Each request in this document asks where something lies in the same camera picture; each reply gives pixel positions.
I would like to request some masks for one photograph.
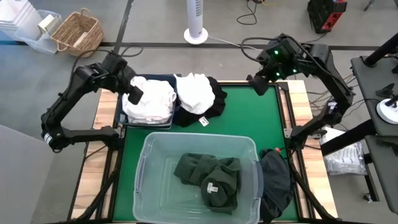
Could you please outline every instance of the black table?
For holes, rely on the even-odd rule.
[[[353,58],[351,64],[371,119],[324,143],[321,146],[322,154],[324,156],[328,155],[365,138],[370,151],[369,154],[364,155],[365,163],[374,163],[389,208],[392,212],[398,213],[398,169],[386,169],[386,167],[395,167],[398,164],[398,156],[392,156],[392,149],[389,149],[389,146],[381,146],[375,143],[376,141],[382,141],[381,139],[392,143],[398,142],[398,125],[385,122],[376,111],[377,104],[385,99],[377,96],[376,91],[386,87],[388,84],[396,83],[397,85],[393,88],[393,91],[398,94],[398,74],[391,72],[393,68],[398,66],[398,60],[382,58],[375,66],[368,67],[361,58]],[[379,201],[369,170],[368,174],[365,175],[365,179],[371,200]]]

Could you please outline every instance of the clothing tag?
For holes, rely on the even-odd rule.
[[[203,127],[206,127],[207,124],[209,124],[208,120],[205,117],[199,118],[199,122],[201,123],[201,125],[203,125]]]
[[[218,192],[218,187],[213,187],[213,183],[207,184],[207,193]]]

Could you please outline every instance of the plastic bag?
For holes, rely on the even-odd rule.
[[[323,144],[341,134],[344,131],[325,127],[327,134],[324,135],[320,143]],[[323,158],[326,171],[329,175],[340,174],[359,174],[366,175],[365,161],[363,158],[363,149],[360,142],[346,146],[339,151],[329,154]]]

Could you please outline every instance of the robotic arm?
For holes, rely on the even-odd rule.
[[[254,77],[249,75],[247,78],[258,95],[263,95],[267,91],[270,81],[286,79],[297,73],[303,73],[306,77],[309,75],[318,77],[332,95],[320,114],[304,126],[296,126],[292,129],[287,147],[303,149],[309,135],[324,125],[340,123],[344,113],[353,102],[354,93],[337,72],[333,55],[327,45],[300,44],[292,37],[281,34],[270,39],[267,47],[257,58],[251,58],[243,50],[245,41],[250,39],[257,38],[243,40],[241,50],[249,59],[263,66]]]
[[[129,101],[136,105],[143,92],[130,85],[134,75],[134,70],[115,52],[107,54],[102,63],[78,67],[71,75],[68,88],[58,94],[56,102],[41,116],[41,136],[44,141],[54,152],[60,152],[76,142],[103,141],[108,146],[111,145],[119,135],[110,126],[99,130],[73,131],[62,127],[61,121],[83,95],[91,91],[97,92],[99,88],[119,94],[128,93]]]

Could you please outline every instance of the clear plastic bin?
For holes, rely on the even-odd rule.
[[[240,159],[241,188],[232,215],[205,207],[200,188],[183,185],[174,176],[184,153]],[[148,223],[254,224],[259,221],[263,190],[261,165],[254,141],[242,136],[192,133],[151,133],[144,142],[134,186],[135,218]]]
[[[50,11],[45,11],[45,10],[37,10],[37,12],[39,13],[39,15],[42,19],[46,18],[48,15],[52,15],[53,17],[58,17],[62,21],[61,15],[57,14],[55,12],[50,12]],[[35,39],[29,38],[29,36],[27,36],[24,32],[24,30],[26,30],[25,26],[31,26],[31,25],[32,24],[27,23],[26,25],[21,27],[21,29],[19,29],[15,33],[15,36],[18,39],[21,39],[22,41],[24,41],[27,45],[31,46],[33,49],[35,49],[38,52],[42,52],[42,53],[50,54],[50,55],[57,53],[57,43],[50,38],[49,33],[51,33],[51,34],[54,33],[58,29],[58,27],[55,27],[55,26],[52,27],[52,30],[42,34],[41,37],[39,37],[37,40],[35,40]]]

